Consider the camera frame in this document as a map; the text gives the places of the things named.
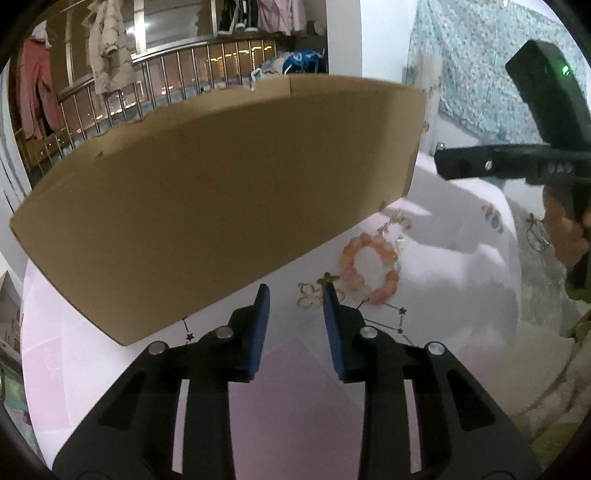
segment cardboard box lid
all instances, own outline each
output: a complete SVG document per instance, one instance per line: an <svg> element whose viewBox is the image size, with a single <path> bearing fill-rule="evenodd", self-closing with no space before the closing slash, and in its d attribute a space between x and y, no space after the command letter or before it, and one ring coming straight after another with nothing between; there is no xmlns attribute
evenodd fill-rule
<svg viewBox="0 0 591 480"><path fill-rule="evenodd" d="M405 195L425 101L324 75L214 90L87 140L12 231L82 315L129 345Z"/></svg>

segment white wall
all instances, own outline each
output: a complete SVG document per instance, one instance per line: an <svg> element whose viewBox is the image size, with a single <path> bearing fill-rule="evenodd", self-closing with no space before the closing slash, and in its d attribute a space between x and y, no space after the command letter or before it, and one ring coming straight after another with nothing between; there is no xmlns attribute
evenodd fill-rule
<svg viewBox="0 0 591 480"><path fill-rule="evenodd" d="M326 21L330 73L361 77L359 0L326 0Z"/></svg>
<svg viewBox="0 0 591 480"><path fill-rule="evenodd" d="M27 255L14 238L9 222L12 211L31 191L8 110L8 67L0 75L0 274L8 271L6 288L11 297L22 295Z"/></svg>
<svg viewBox="0 0 591 480"><path fill-rule="evenodd" d="M402 82L417 0L361 0L363 76Z"/></svg>

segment person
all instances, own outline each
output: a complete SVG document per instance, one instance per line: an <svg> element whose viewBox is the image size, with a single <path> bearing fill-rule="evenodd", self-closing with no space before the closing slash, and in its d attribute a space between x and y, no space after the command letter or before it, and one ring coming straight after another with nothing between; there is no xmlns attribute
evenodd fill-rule
<svg viewBox="0 0 591 480"><path fill-rule="evenodd" d="M576 221L569 218L566 208L550 187L544 188L543 202L544 225L556 258L567 269L572 268L589 252L589 241L584 238L584 231L591 227L591 206L581 221ZM571 342L574 344L565 357L566 363L555 369L555 377L551 376L552 386L530 408L511 415L543 468L548 467L564 450L591 408L590 313L584 315L573 329Z"/></svg>
<svg viewBox="0 0 591 480"><path fill-rule="evenodd" d="M552 189L544 188L544 225L554 246L556 258L566 268L578 264L589 251L589 242L584 239L584 229L591 227L591 207L585 211L582 221L570 219L561 201L552 195Z"/></svg>

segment pink tablecloth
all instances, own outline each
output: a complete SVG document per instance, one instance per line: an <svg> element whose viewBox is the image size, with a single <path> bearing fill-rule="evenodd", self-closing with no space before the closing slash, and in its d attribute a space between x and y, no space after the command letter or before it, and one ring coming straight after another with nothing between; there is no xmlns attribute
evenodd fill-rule
<svg viewBox="0 0 591 480"><path fill-rule="evenodd" d="M485 219L494 204L504 228ZM511 212L500 190L482 180L449 183L419 156L408 198L386 209L413 219L401 256L401 282L391 303L404 308L404 336L415 345L445 343L486 384L511 347L520 316L521 270ZM305 205L303 208L314 208ZM232 384L230 409L236 472L241 480L354 479L359 463L363 385L343 385L333 371L322 310L296 307L299 282L337 273L351 237L387 220L377 213L261 279L271 289L271 317L261 370L248 385ZM401 232L391 231L392 239ZM187 320L195 338L251 304L259 281ZM353 298L345 300L354 304ZM70 433L134 358L152 341L186 342L178 322L122 347L86 321L29 264L22 358L27 400L49 465ZM363 306L368 319L398 326L390 307Z"/></svg>

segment pink bead bracelet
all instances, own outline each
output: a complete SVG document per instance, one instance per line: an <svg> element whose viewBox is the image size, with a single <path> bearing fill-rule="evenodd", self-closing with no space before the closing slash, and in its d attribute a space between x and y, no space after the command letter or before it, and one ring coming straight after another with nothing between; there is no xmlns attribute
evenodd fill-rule
<svg viewBox="0 0 591 480"><path fill-rule="evenodd" d="M400 280L400 275L395 270L398 254L392 244L387 242L382 235L371 236L368 233L362 233L352 238L340 255L340 277L352 290L358 290L365 285L364 277L355 268L355 255L364 247L373 248L388 269L382 286L376 288L369 295L370 303L380 305L396 293Z"/></svg>

